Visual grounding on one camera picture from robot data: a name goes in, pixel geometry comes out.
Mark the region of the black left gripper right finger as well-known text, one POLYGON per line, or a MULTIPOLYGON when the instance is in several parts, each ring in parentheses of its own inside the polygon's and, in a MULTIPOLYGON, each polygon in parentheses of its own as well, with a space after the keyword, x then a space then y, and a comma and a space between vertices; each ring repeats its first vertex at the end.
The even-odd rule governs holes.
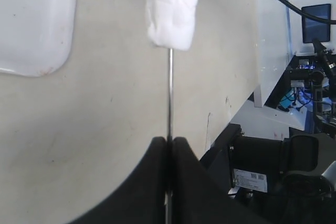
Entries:
POLYGON ((172 142, 173 223, 262 223, 263 219, 229 198, 211 179, 188 141, 172 142))

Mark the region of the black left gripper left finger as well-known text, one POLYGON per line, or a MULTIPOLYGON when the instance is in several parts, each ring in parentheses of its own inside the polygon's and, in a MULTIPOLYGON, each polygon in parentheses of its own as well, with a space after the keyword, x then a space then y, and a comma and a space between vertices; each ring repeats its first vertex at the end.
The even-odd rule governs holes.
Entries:
POLYGON ((166 163, 167 142, 155 137, 126 180, 72 223, 165 223, 166 163))

